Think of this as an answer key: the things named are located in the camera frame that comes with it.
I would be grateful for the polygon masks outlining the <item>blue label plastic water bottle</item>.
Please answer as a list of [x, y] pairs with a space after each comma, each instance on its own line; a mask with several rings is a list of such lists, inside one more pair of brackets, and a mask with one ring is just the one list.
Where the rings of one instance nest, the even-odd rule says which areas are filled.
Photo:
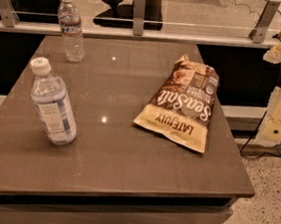
[[55, 145], [72, 142], [77, 128], [65, 81], [52, 71], [47, 58], [33, 59], [30, 68], [34, 76], [30, 96], [46, 135]]

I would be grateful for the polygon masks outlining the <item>metal railing bracket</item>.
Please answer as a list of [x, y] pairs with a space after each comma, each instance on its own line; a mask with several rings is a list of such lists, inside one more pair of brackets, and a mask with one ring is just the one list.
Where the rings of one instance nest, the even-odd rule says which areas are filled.
[[4, 27], [13, 28], [20, 22], [11, 0], [0, 0], [0, 17]]
[[249, 38], [253, 43], [261, 44], [264, 41], [268, 28], [272, 22], [272, 19], [275, 17], [279, 5], [279, 1], [267, 1], [267, 4], [265, 5], [260, 18], [258, 19], [256, 26], [253, 27], [249, 33]]
[[135, 36], [141, 36], [143, 31], [145, 12], [145, 0], [134, 0], [134, 11], [133, 11], [133, 34]]

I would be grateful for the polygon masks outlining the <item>black office chair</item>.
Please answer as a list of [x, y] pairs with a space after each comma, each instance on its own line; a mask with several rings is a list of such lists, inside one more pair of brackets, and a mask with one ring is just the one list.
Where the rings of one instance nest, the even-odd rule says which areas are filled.
[[[131, 29], [134, 20], [134, 3], [123, 4], [124, 0], [102, 0], [110, 7], [97, 15], [93, 22], [101, 27], [117, 27]], [[162, 0], [145, 0], [144, 28], [160, 31], [162, 28]]]

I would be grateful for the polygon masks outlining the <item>left metal railing bracket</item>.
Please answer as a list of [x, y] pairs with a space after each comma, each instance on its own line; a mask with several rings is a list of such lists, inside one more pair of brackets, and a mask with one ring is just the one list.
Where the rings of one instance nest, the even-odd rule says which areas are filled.
[[0, 17], [4, 27], [13, 28], [20, 22], [11, 0], [0, 0]]

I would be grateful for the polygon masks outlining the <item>clear plastic water bottle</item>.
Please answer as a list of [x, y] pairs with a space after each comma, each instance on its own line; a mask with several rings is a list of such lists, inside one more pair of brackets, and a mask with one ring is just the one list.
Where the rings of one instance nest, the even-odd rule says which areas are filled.
[[85, 57], [81, 19], [80, 12], [73, 0], [61, 0], [58, 8], [58, 20], [63, 47], [69, 62], [80, 63]]

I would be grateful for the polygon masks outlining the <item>right metal railing bracket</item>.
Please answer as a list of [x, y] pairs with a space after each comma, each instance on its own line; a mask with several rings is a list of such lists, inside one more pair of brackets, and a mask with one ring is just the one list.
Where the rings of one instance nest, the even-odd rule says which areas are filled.
[[267, 1], [267, 4], [265, 5], [260, 18], [258, 19], [256, 26], [253, 27], [249, 33], [249, 38], [253, 43], [261, 44], [264, 41], [268, 28], [272, 22], [272, 19], [275, 17], [279, 5], [279, 1]]

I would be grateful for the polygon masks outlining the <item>brown sea salt chip bag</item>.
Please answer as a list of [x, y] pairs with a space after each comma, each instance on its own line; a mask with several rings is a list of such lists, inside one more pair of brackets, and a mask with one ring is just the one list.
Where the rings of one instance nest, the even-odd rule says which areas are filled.
[[183, 55], [134, 123], [204, 153], [218, 85], [213, 68]]

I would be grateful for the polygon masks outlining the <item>middle metal railing bracket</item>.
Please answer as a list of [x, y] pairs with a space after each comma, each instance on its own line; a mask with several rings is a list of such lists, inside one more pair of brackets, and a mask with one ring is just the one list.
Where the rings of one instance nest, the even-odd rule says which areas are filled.
[[145, 12], [145, 0], [134, 0], [134, 11], [133, 11], [133, 34], [135, 36], [141, 36], [143, 31]]

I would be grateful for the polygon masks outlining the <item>grey cabinet drawer front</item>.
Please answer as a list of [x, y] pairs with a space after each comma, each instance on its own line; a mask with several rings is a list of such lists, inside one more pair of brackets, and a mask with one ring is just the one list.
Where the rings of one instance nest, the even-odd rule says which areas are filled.
[[0, 224], [223, 224], [221, 206], [0, 204]]

